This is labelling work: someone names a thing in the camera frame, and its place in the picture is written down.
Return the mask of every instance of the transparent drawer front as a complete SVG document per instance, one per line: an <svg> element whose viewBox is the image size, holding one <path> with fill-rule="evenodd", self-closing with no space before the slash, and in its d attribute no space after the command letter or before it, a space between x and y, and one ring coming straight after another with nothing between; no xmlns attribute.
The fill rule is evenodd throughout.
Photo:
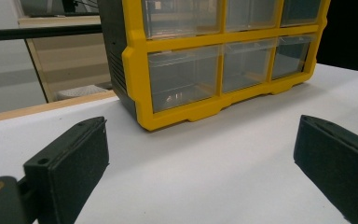
<svg viewBox="0 0 358 224"><path fill-rule="evenodd" d="M274 27L277 0L227 0L226 30L229 32Z"/></svg>
<svg viewBox="0 0 358 224"><path fill-rule="evenodd" d="M218 46L149 54L153 111L214 95L218 55Z"/></svg>
<svg viewBox="0 0 358 224"><path fill-rule="evenodd" d="M281 27L315 23L320 5L321 0L285 0Z"/></svg>
<svg viewBox="0 0 358 224"><path fill-rule="evenodd" d="M275 39L225 45L223 92L254 86L266 80Z"/></svg>
<svg viewBox="0 0 358 224"><path fill-rule="evenodd" d="M148 39L215 34L221 0L143 0Z"/></svg>
<svg viewBox="0 0 358 224"><path fill-rule="evenodd" d="M278 40L272 79L302 72L310 42L314 35L284 36Z"/></svg>

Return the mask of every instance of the white tabletop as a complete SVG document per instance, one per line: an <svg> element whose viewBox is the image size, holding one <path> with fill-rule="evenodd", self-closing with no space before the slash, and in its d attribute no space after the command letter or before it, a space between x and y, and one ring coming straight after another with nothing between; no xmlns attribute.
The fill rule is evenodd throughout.
<svg viewBox="0 0 358 224"><path fill-rule="evenodd" d="M358 134L358 72L318 64L290 91L143 130L114 97L0 121L0 175L105 116L110 165L76 223L347 223L293 160L302 114Z"/></svg>

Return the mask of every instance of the black horizontal bar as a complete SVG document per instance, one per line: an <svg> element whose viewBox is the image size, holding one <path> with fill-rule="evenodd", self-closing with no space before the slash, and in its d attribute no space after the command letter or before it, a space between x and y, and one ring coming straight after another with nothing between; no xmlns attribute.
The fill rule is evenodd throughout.
<svg viewBox="0 0 358 224"><path fill-rule="evenodd" d="M0 30L0 40L28 39L63 35L89 35L103 31L101 24Z"/></svg>

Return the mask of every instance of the storage organizer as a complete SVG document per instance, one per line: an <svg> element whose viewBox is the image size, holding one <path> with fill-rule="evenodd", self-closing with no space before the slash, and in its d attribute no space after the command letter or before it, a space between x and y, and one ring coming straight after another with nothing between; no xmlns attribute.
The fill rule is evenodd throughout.
<svg viewBox="0 0 358 224"><path fill-rule="evenodd" d="M330 0L99 0L112 86L147 130L308 80Z"/></svg>

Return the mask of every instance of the dark background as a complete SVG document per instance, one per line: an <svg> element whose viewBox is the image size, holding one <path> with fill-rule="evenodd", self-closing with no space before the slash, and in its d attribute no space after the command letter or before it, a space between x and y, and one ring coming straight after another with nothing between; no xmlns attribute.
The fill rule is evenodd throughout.
<svg viewBox="0 0 358 224"><path fill-rule="evenodd" d="M332 0L318 63L358 70L358 0Z"/></svg>

